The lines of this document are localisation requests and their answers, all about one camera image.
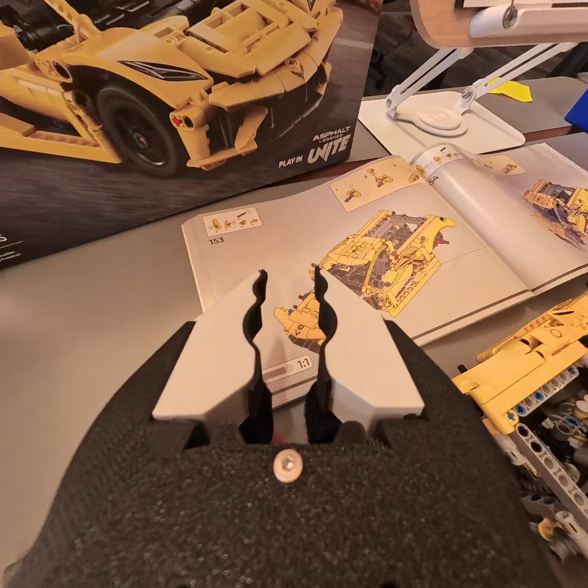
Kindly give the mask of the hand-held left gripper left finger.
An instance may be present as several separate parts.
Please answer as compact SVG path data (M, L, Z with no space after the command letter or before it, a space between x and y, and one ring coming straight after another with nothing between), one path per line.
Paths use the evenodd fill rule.
M219 299L194 328L152 417L237 425L269 417L269 389L254 343L268 273L258 270Z

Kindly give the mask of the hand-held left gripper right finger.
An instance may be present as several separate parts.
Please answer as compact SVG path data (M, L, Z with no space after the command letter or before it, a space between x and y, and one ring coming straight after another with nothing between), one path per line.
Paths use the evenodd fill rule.
M316 396L339 421L374 428L383 419L419 416L424 401L380 311L326 270L315 268L319 328Z

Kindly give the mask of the instruction booklet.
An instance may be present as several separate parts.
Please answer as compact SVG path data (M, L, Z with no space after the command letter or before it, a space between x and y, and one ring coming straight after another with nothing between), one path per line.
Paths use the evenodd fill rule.
M315 380L315 268L424 345L587 272L587 138L473 155L437 143L182 230L202 309L266 270L263 377L277 408Z

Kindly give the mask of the yellow brick model car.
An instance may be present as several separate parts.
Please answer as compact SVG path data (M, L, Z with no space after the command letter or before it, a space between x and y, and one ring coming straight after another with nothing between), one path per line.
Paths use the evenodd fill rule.
M560 559L587 558L587 293L476 359L453 383L517 470L531 528Z

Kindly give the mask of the black toy car set box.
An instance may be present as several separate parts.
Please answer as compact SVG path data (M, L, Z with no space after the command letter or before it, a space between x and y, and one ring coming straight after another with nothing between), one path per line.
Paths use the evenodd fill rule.
M350 156L382 1L1 1L1 268Z

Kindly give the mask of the yellow sticky label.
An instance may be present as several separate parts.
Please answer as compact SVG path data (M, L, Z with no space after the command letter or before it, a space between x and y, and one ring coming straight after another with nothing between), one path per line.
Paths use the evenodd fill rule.
M490 90L491 94L502 95L518 102L529 103L533 101L532 92L528 85L515 81L507 81Z

